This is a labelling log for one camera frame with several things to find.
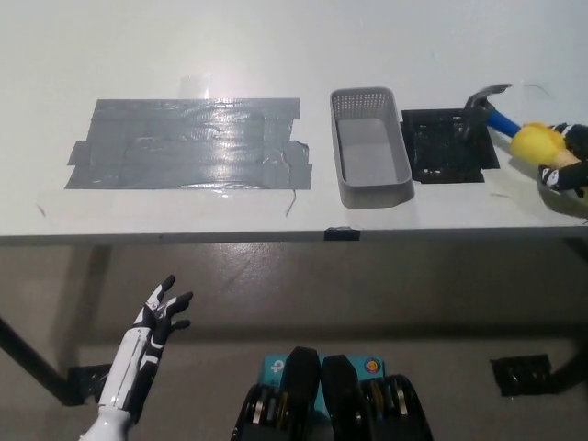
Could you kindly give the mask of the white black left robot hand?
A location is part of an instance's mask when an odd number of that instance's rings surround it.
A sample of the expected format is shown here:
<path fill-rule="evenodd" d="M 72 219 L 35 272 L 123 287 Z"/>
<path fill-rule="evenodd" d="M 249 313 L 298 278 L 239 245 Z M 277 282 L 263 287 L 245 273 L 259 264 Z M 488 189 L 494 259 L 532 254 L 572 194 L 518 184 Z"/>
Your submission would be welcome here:
<path fill-rule="evenodd" d="M 99 400 L 101 406 L 128 413 L 135 424 L 141 418 L 169 336 L 190 325 L 189 320 L 177 321 L 174 316 L 187 309 L 193 293 L 168 300 L 164 297 L 174 283 L 175 277 L 170 275 L 156 287 L 123 335 Z"/>

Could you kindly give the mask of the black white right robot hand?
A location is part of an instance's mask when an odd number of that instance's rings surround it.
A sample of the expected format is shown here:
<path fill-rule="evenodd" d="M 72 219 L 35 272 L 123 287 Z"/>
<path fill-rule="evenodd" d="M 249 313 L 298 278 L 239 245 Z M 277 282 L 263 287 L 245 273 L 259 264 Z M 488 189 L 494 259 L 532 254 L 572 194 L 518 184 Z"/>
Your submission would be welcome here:
<path fill-rule="evenodd" d="M 587 198 L 587 126 L 561 123 L 549 128 L 556 133 L 558 150 L 538 168 L 541 183 L 556 192 L 573 192 Z"/>

